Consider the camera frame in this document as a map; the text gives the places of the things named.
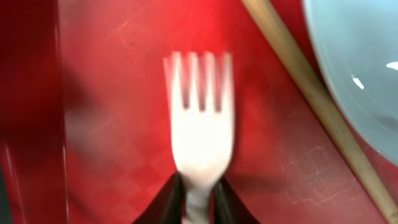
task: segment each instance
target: red surface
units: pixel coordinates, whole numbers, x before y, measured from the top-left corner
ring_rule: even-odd
[[[14,223],[66,223],[56,2],[0,2],[0,161]]]
[[[228,179],[262,223],[384,223],[238,0],[59,0],[63,112],[44,2],[0,7],[12,21],[0,35],[12,49],[0,55],[0,149],[16,223],[67,221],[62,114],[70,223],[129,223],[145,209],[175,170],[162,68],[173,50],[233,54]],[[301,2],[272,3],[315,66]],[[363,145],[398,199],[397,169]]]

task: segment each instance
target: white plastic fork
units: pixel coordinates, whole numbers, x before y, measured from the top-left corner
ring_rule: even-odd
[[[186,222],[208,223],[208,198],[216,182],[226,171],[232,157],[234,141],[234,95],[232,58],[225,54],[222,66],[217,68],[215,56],[206,53],[204,66],[199,66],[195,53],[189,54],[190,91],[189,106],[184,108],[181,89],[183,59],[172,54],[170,85],[170,121],[172,151],[184,181],[186,194]],[[216,110],[216,73],[222,74],[221,108]],[[205,109],[199,106],[198,80],[206,75]]]

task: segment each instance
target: fork tine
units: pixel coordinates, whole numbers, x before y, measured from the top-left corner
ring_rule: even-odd
[[[234,84],[231,54],[224,54],[223,58],[224,85],[221,92],[222,112],[233,111],[234,108]]]
[[[170,94],[171,94],[171,82],[172,82],[172,72],[170,70],[170,59],[163,58],[163,69],[165,74],[165,81],[166,81],[166,92],[167,92],[167,102],[170,103]]]
[[[215,79],[216,79],[216,60],[212,53],[205,54],[206,68],[206,110],[215,110]]]
[[[189,92],[189,107],[191,110],[199,110],[199,94],[198,94],[198,81],[199,81],[199,61],[196,53],[189,55],[190,67],[190,92]]]
[[[171,81],[171,110],[177,111],[183,108],[182,91],[181,91],[181,73],[182,61],[181,54],[174,52],[172,54],[172,81]]]

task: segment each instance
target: red tablecloth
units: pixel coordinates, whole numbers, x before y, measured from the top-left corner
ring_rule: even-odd
[[[272,3],[316,67],[301,1]],[[59,0],[58,8],[62,79],[37,75],[25,85],[40,94],[31,96],[35,88],[22,91],[23,99],[36,100],[31,108],[52,102],[47,107],[52,113],[39,110],[31,119],[41,123],[23,126],[25,135],[8,131],[2,144],[14,218],[65,223],[68,213],[70,223],[133,221],[175,170],[162,58],[174,50],[208,50],[233,54],[238,118],[227,176],[256,218],[262,223],[384,223],[239,0]],[[53,37],[53,30],[45,28],[43,37],[34,36],[42,41],[27,53],[46,55],[53,39],[45,37]],[[5,93],[24,90],[18,80],[10,82],[17,88]],[[31,108],[9,110],[16,119],[7,128],[18,127]],[[398,199],[397,169],[363,146]]]

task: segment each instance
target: chopstick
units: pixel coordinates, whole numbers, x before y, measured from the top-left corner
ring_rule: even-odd
[[[383,217],[398,224],[396,203],[272,4],[268,0],[242,2]]]

